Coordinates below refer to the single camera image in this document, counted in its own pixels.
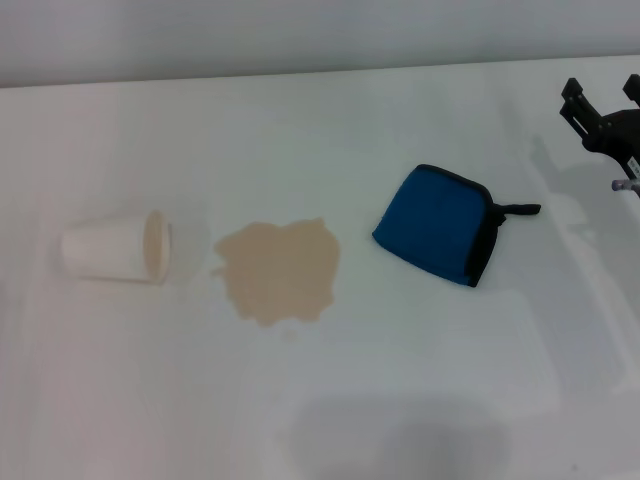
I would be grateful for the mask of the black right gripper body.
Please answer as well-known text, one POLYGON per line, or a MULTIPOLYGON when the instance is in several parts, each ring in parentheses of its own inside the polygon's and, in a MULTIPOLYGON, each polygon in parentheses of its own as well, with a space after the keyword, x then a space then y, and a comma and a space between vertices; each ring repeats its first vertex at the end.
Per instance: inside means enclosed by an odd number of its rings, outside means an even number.
POLYGON ((639 157, 639 110, 628 109, 605 116, 597 114, 585 148, 611 158, 639 157))

